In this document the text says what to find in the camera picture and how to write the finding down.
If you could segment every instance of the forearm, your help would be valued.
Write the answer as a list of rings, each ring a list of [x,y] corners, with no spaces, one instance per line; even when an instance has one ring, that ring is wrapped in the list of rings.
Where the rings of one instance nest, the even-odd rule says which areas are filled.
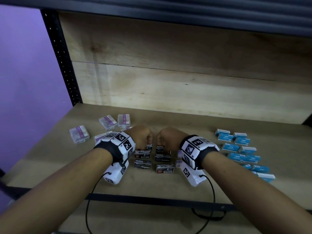
[[[278,189],[218,152],[202,162],[232,203],[262,233],[310,233],[312,217]]]
[[[93,149],[61,168],[2,214],[0,233],[53,232],[85,199],[112,161],[107,150]]]

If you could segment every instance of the wooden shelf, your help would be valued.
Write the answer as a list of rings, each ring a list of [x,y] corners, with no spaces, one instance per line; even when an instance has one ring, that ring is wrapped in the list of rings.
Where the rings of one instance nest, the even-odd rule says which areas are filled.
[[[276,176],[276,180],[271,184],[305,209],[312,210],[312,156],[310,155],[312,129],[307,126],[90,104],[77,104],[73,107],[2,178],[2,181],[10,187],[33,188],[94,147],[93,137],[105,132],[98,121],[100,117],[110,114],[117,118],[117,114],[123,113],[130,114],[132,125],[145,124],[150,127],[154,135],[170,125],[220,144],[214,135],[216,128],[231,132],[246,132],[251,139],[251,146],[255,146],[257,154],[262,157],[261,164],[269,166]],[[80,125],[87,128],[91,138],[85,143],[76,145],[68,130]],[[95,190],[97,193],[95,199],[108,198],[110,201],[123,200],[123,202],[137,203],[156,202],[154,204],[184,207],[190,207],[192,204],[207,204],[208,207],[212,202],[212,191],[208,181],[194,188],[180,169],[175,169],[173,174],[156,174],[154,167],[151,171],[135,169],[133,160],[132,155],[129,168],[118,185],[111,185],[104,180],[99,182]],[[232,210],[230,200],[213,180],[212,183],[216,191],[216,202],[220,204],[219,209]]]

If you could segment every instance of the wrist-mounted device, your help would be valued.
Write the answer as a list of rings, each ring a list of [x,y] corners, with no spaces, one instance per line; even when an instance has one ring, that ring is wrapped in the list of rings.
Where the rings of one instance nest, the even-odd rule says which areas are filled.
[[[113,163],[118,162],[121,167],[135,150],[135,142],[130,135],[124,132],[112,132],[101,138],[95,148],[106,149],[113,156]]]
[[[197,135],[185,137],[180,149],[183,152],[182,160],[194,170],[203,169],[201,163],[209,152],[220,150],[215,143]]]

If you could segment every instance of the black cable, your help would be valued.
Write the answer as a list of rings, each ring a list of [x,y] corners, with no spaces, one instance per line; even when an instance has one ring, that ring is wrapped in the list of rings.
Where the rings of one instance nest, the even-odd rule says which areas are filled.
[[[199,229],[199,231],[196,232],[195,234],[199,234],[199,233],[200,233],[202,230],[204,230],[204,228],[208,225],[210,219],[211,219],[212,216],[213,216],[214,205],[215,205],[215,203],[216,203],[216,194],[215,194],[215,192],[214,192],[213,184],[211,183],[210,179],[209,179],[206,175],[199,175],[199,177],[206,177],[207,180],[209,181],[210,185],[211,185],[211,188],[212,188],[212,190],[213,190],[213,207],[212,207],[212,209],[211,209],[211,213],[210,213],[209,218],[207,218],[206,223],[205,223],[204,226],[203,226],[201,229]],[[200,216],[195,212],[195,210],[193,211],[193,209],[192,209],[192,212],[193,212],[195,215],[197,215],[198,217],[200,217]]]
[[[99,181],[101,180],[101,178],[102,178],[103,176],[105,176],[106,174],[110,174],[110,175],[111,175],[112,173],[106,172],[106,173],[104,173],[103,175],[101,175],[101,177],[100,177],[99,180],[96,182],[96,184],[94,185],[94,187],[93,187],[93,189],[92,189],[92,191],[91,191],[91,193],[90,193],[90,197],[89,197],[89,199],[88,199],[88,204],[87,204],[87,209],[85,210],[85,224],[86,224],[87,229],[88,229],[88,231],[89,231],[90,234],[93,234],[93,233],[91,232],[91,230],[90,230],[90,228],[89,228],[89,225],[88,225],[88,209],[89,209],[89,204],[90,204],[92,194],[93,194],[93,192],[94,192],[94,190],[95,190],[97,184],[99,183]]]

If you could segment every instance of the fist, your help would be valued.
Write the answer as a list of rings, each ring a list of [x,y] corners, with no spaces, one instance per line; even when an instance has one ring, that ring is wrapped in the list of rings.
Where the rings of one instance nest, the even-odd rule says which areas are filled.
[[[158,133],[157,145],[165,146],[165,149],[169,151],[177,151],[180,149],[181,141],[187,136],[188,134],[183,131],[173,127],[167,127]]]
[[[153,134],[150,129],[144,125],[137,125],[131,129],[125,130],[125,133],[130,135],[135,142],[135,149],[146,149],[146,144],[153,142]]]

